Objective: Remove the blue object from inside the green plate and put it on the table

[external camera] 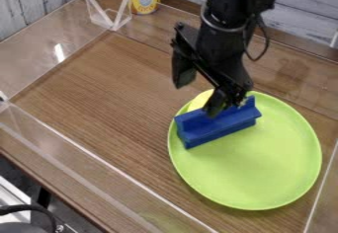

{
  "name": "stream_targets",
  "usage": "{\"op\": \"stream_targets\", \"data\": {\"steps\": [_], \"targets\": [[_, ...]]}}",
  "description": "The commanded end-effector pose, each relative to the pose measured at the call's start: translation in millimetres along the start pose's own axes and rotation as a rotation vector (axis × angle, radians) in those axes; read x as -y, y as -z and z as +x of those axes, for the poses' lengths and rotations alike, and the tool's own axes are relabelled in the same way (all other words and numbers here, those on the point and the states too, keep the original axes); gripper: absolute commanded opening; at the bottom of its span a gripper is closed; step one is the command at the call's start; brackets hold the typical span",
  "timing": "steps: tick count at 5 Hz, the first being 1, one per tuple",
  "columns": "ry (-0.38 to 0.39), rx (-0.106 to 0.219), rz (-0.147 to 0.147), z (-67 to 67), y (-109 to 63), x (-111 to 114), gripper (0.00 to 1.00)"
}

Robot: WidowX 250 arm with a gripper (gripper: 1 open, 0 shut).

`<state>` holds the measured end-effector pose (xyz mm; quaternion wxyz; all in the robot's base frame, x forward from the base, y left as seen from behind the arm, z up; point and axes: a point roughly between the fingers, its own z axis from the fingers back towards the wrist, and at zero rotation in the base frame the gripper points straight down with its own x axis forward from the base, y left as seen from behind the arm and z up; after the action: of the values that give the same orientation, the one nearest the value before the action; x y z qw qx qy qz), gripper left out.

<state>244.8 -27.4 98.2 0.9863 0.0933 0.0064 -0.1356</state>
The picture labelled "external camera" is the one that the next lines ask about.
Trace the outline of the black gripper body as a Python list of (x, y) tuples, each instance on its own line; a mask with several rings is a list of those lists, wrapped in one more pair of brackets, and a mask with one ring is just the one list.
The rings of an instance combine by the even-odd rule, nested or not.
[(214, 30), (205, 23), (198, 29), (178, 22), (174, 30), (171, 48), (178, 47), (193, 58), (197, 74), (201, 74), (215, 88), (223, 88), (231, 95), (233, 106), (239, 106), (254, 87), (243, 64), (242, 35)]

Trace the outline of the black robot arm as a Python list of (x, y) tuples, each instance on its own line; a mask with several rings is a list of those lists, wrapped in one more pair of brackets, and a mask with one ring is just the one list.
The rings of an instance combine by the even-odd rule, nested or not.
[(231, 107), (246, 104), (254, 82), (243, 59), (258, 61), (249, 47), (255, 30), (266, 24), (262, 14), (275, 8), (277, 0), (206, 0), (201, 26), (179, 22), (171, 40), (171, 81), (178, 88), (203, 76), (214, 92), (202, 109), (215, 117)]

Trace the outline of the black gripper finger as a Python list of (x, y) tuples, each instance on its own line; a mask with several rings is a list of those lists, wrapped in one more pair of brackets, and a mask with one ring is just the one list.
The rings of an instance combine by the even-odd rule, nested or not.
[(193, 58), (178, 48), (172, 49), (171, 56), (171, 81), (179, 89), (187, 86), (197, 77)]
[(203, 110), (210, 117), (217, 117), (231, 106), (231, 95), (223, 88), (217, 88), (203, 106)]

